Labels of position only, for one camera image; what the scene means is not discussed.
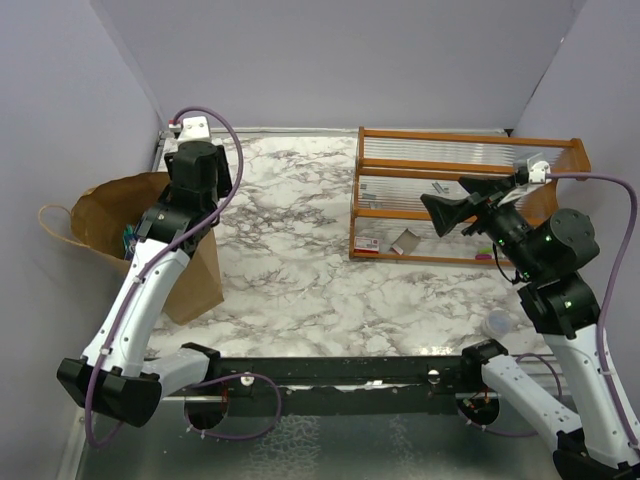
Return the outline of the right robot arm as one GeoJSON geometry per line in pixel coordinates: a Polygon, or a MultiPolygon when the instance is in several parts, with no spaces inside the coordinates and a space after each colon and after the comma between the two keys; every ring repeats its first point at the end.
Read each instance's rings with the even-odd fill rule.
{"type": "Polygon", "coordinates": [[[558,179],[555,173],[506,178],[462,177],[466,198],[424,194],[421,201],[436,233],[447,235],[471,219],[464,234],[487,235],[522,282],[521,306],[557,360],[574,410],[540,387],[495,340],[464,349],[459,367],[469,390],[489,388],[535,429],[564,479],[636,479],[639,421],[607,347],[605,320],[611,302],[598,301],[580,269],[600,252],[590,218],[559,209],[538,227],[517,211],[512,193],[527,193],[558,179]]]}

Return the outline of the blue snack bag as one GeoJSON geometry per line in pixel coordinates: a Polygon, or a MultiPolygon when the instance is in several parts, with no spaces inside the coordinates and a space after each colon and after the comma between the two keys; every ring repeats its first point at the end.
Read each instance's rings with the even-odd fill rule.
{"type": "Polygon", "coordinates": [[[131,224],[127,224],[123,231],[122,243],[124,255],[123,258],[127,261],[131,260],[135,253],[135,246],[137,243],[137,236],[135,229],[131,224]]]}

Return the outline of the brown paper bag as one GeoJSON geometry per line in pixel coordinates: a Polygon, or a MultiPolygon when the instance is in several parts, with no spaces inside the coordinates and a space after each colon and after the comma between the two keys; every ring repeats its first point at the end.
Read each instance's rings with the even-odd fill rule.
{"type": "MultiPolygon", "coordinates": [[[[165,172],[144,172],[108,181],[86,190],[66,211],[71,236],[51,230],[43,219],[49,207],[38,212],[40,226],[51,237],[106,259],[119,273],[126,274],[130,262],[124,259],[123,233],[137,223],[169,183],[165,172]]],[[[172,287],[163,312],[177,325],[186,325],[224,301],[215,235],[208,233],[198,244],[188,266],[172,287]]]]}

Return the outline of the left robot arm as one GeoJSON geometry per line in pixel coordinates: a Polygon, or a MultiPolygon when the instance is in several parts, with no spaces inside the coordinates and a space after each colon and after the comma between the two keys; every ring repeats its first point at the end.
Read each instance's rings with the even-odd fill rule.
{"type": "Polygon", "coordinates": [[[141,427],[164,397],[184,388],[206,395],[220,385],[212,351],[186,344],[148,361],[153,326],[174,284],[215,224],[232,183],[225,150],[210,141],[187,141],[166,161],[168,185],[142,215],[123,285],[99,332],[78,359],[65,358],[57,378],[87,415],[98,413],[141,427]]]}

